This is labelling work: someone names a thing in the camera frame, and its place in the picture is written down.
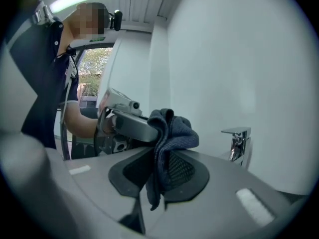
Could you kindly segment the person's left hand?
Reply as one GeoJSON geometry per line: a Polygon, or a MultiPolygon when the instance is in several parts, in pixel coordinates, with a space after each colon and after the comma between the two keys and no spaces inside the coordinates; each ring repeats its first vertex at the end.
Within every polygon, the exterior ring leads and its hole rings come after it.
{"type": "Polygon", "coordinates": [[[114,132],[114,116],[104,119],[102,130],[105,134],[111,134],[114,132]]]}

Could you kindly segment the person's left forearm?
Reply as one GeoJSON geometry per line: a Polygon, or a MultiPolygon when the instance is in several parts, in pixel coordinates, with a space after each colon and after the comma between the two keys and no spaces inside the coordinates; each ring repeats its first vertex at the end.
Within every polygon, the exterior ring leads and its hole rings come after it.
{"type": "Polygon", "coordinates": [[[64,108],[62,121],[65,123],[67,130],[79,138],[93,138],[98,119],[82,115],[76,102],[67,103],[64,108]]]}

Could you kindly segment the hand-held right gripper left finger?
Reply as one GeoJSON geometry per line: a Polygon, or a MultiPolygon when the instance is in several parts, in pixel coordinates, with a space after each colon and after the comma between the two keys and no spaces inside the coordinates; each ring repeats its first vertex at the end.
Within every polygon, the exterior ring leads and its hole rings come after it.
{"type": "Polygon", "coordinates": [[[109,180],[110,169],[150,151],[140,147],[113,155],[63,161],[47,148],[47,181],[53,200],[48,229],[57,239],[156,239],[145,231],[136,198],[121,195],[109,180]]]}

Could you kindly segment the chrome faucet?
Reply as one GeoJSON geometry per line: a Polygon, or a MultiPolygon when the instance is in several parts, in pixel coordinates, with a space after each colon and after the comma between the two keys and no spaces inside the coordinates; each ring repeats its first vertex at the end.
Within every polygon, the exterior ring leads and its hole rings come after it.
{"type": "Polygon", "coordinates": [[[224,129],[221,131],[225,134],[231,134],[230,150],[220,156],[220,158],[240,165],[244,169],[248,169],[251,154],[251,128],[235,127],[224,129]]]}

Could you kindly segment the person's navy shirt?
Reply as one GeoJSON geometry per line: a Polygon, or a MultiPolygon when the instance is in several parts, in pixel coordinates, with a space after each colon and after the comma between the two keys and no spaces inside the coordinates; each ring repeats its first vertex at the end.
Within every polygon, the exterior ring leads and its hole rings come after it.
{"type": "Polygon", "coordinates": [[[57,110],[65,103],[77,102],[78,71],[70,46],[58,54],[64,25],[33,25],[13,43],[10,53],[20,72],[36,92],[22,132],[39,140],[47,148],[56,148],[54,125],[57,110]]]}

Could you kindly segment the window with green trees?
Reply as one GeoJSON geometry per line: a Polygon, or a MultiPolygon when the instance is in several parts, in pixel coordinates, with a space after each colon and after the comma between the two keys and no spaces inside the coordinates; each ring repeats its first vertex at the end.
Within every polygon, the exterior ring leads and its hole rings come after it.
{"type": "Polygon", "coordinates": [[[111,47],[83,50],[78,60],[79,85],[77,97],[80,108],[96,107],[103,71],[112,50],[111,47]]]}

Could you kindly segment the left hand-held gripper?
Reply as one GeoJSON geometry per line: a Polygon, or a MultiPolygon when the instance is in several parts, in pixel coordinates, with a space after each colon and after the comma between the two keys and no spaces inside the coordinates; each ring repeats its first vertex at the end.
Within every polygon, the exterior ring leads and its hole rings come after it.
{"type": "Polygon", "coordinates": [[[127,150],[130,139],[153,142],[158,131],[148,125],[148,117],[141,116],[140,103],[125,94],[108,88],[98,106],[98,122],[94,133],[94,153],[96,156],[109,155],[127,150]],[[115,115],[115,131],[106,133],[104,121],[108,115],[115,115]]]}

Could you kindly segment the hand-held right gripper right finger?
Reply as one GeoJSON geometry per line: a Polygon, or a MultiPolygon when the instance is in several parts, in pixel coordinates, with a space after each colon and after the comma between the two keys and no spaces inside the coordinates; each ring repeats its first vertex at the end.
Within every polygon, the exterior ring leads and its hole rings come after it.
{"type": "Polygon", "coordinates": [[[161,201],[145,211],[150,239],[276,239],[306,202],[291,203],[283,194],[229,161],[184,150],[176,156],[196,164],[195,180],[179,191],[193,190],[208,174],[205,188],[192,200],[161,201]]]}

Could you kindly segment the dark blue cloth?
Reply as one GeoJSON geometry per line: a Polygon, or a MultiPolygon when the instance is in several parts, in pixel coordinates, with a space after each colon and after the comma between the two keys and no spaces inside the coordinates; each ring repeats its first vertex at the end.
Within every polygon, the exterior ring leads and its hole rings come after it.
{"type": "Polygon", "coordinates": [[[148,125],[159,133],[154,148],[154,170],[146,183],[147,198],[154,211],[160,204],[161,193],[172,189],[168,172],[170,152],[199,146],[199,136],[190,121],[176,116],[172,109],[153,110],[148,125]]]}

